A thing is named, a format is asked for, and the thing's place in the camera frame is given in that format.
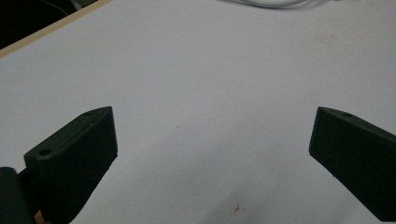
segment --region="screw hole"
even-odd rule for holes
[[[344,113],[343,115],[344,115],[345,117],[347,117],[347,118],[352,117],[352,115],[351,115],[351,114],[348,114],[348,113]]]
[[[51,150],[50,149],[43,149],[43,150],[41,150],[39,153],[38,153],[38,155],[40,155],[40,156],[47,156],[47,155],[49,155],[51,153]]]

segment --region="white surface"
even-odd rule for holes
[[[320,105],[396,133],[395,11],[114,0],[0,60],[0,164],[112,105],[119,157],[73,223],[380,223],[308,145]]]

